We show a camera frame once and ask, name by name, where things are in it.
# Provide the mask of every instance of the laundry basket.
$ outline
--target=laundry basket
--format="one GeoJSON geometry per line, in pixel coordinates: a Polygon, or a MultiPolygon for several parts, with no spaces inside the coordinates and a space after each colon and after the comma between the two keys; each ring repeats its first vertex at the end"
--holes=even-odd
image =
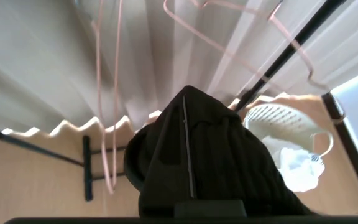
{"type": "Polygon", "coordinates": [[[244,126],[262,140],[266,136],[293,142],[310,152],[314,150],[314,136],[328,135],[329,146],[320,156],[325,156],[334,145],[333,135],[320,128],[301,111],[276,103],[266,103],[249,110],[244,126]]]}

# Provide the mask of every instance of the black bag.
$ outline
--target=black bag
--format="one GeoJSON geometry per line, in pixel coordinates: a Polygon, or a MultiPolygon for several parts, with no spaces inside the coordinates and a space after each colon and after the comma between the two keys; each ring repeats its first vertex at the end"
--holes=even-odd
{"type": "Polygon", "coordinates": [[[313,214],[287,189],[266,147],[240,117],[186,86],[126,149],[139,214],[172,217],[190,200],[242,200],[248,216],[313,214]]]}

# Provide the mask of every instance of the plastic bag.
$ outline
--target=plastic bag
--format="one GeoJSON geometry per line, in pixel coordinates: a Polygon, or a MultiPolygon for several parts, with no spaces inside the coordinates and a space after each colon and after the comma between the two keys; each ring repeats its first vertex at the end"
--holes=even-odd
{"type": "Polygon", "coordinates": [[[285,185],[293,192],[306,192],[318,185],[325,166],[321,157],[292,142],[270,136],[262,142],[269,150],[285,185]]]}

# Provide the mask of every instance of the black jacket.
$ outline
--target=black jacket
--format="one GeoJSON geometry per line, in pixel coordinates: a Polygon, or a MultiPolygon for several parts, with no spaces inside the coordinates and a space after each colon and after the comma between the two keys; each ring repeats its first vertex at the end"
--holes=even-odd
{"type": "Polygon", "coordinates": [[[134,136],[124,166],[140,190],[141,216],[172,216],[187,200],[227,199],[241,199],[248,216],[313,214],[240,117],[192,86],[134,136]]]}

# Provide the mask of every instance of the wooden floor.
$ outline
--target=wooden floor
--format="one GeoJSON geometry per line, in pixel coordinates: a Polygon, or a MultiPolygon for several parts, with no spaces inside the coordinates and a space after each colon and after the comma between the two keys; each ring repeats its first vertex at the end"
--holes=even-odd
{"type": "MultiPolygon", "coordinates": [[[[297,194],[299,198],[319,213],[358,215],[357,176],[320,99],[306,96],[301,100],[280,98],[276,102],[303,110],[335,135],[334,149],[324,157],[326,170],[318,187],[297,194]]],[[[81,138],[85,134],[91,136],[93,149],[99,148],[98,123],[82,129],[65,123],[54,136],[45,133],[12,135],[81,160],[81,138]]],[[[133,135],[129,122],[124,122],[117,129],[117,144],[126,145],[133,135]]],[[[317,137],[316,152],[323,152],[327,145],[324,136],[317,137]]],[[[122,152],[118,156],[119,171],[122,171],[122,152]]],[[[93,157],[92,162],[93,173],[101,174],[101,158],[93,157]]],[[[108,195],[104,180],[94,182],[93,189],[93,201],[85,202],[82,168],[0,142],[0,223],[14,217],[138,216],[139,193],[125,177],[118,178],[116,193],[112,196],[108,195]]]]}

